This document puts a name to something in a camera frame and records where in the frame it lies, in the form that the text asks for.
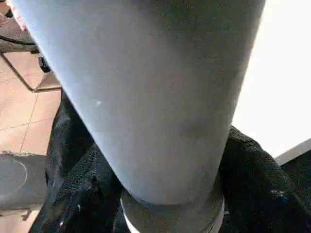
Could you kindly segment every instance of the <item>pink fabric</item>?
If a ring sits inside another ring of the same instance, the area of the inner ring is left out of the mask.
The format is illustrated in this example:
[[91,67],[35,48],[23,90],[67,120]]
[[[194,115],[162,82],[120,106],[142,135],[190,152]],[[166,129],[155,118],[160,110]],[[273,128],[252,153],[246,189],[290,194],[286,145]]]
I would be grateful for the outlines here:
[[12,0],[6,0],[6,4],[11,8],[13,16],[14,16],[16,22],[18,23],[18,25],[20,26],[20,29],[22,31],[27,30],[26,24],[25,24],[25,22],[23,20],[23,17],[21,16],[21,14],[17,10],[17,8],[13,5]]

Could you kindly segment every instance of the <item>gray cylinder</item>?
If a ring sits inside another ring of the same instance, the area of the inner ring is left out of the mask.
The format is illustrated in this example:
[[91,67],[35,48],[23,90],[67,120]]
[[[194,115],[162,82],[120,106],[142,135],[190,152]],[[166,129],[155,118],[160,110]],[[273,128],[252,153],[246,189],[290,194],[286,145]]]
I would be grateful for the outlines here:
[[16,4],[134,200],[208,201],[264,1]]

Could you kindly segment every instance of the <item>beige floor tile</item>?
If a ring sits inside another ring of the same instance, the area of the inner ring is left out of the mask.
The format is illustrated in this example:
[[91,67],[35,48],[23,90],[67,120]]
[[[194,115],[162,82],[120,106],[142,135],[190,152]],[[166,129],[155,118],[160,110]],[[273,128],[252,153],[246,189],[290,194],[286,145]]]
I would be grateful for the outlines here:
[[38,62],[39,54],[10,52],[6,53],[5,56],[23,76],[42,73]]
[[[5,56],[32,88],[36,87],[41,82],[44,73],[39,67],[37,59],[38,54],[31,54],[29,52],[12,52],[5,54]],[[3,72],[0,73],[0,75],[3,80],[16,78],[15,74],[6,64],[3,64],[2,67]]]
[[15,78],[14,73],[10,70],[6,63],[0,58],[0,82]]
[[1,233],[27,233],[38,213],[39,211],[32,211],[26,221],[21,218],[24,213],[0,217]]
[[19,80],[0,82],[0,130],[29,123],[36,97]]
[[39,214],[39,211],[32,211],[26,221],[22,221],[21,218],[18,219],[12,233],[27,233],[31,228],[35,218]]
[[28,125],[0,130],[0,151],[20,152]]
[[53,119],[60,102],[60,91],[39,93],[31,122]]
[[43,120],[29,125],[21,152],[46,155],[50,139],[52,119]]
[[10,7],[5,2],[0,2],[0,12],[6,14]]

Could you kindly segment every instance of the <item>white wall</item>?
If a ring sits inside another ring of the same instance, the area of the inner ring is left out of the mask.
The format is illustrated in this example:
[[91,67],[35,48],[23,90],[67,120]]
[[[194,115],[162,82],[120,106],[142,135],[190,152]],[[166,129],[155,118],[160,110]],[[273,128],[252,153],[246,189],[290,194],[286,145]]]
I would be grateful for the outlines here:
[[311,138],[310,44],[311,0],[267,0],[233,125],[274,158]]

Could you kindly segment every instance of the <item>black cloth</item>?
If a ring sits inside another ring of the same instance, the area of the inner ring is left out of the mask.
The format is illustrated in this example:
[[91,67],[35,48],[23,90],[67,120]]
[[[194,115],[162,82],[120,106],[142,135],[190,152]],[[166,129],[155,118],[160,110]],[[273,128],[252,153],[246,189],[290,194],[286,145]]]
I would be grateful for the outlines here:
[[[234,127],[219,168],[230,214],[221,233],[311,232],[296,188],[253,139]],[[122,185],[62,93],[47,153],[48,194],[31,233],[128,233]]]

